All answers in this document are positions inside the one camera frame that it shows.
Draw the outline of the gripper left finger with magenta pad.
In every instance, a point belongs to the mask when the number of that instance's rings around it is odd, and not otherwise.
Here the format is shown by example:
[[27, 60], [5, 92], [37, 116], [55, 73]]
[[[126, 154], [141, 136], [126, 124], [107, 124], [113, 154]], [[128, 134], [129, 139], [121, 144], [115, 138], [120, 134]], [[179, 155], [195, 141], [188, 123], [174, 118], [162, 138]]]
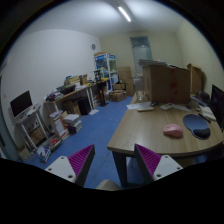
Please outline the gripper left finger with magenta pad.
[[68, 157], [60, 156], [46, 171], [83, 187], [94, 156], [95, 146], [89, 145]]

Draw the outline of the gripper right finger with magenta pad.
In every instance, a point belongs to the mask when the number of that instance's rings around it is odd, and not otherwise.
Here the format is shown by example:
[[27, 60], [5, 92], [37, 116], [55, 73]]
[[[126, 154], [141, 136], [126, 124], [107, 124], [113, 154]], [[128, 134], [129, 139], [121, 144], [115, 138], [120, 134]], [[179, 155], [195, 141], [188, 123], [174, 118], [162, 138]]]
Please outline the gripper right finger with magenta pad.
[[134, 155], [145, 184], [152, 183], [182, 169], [169, 155], [159, 155], [152, 150], [136, 144]]

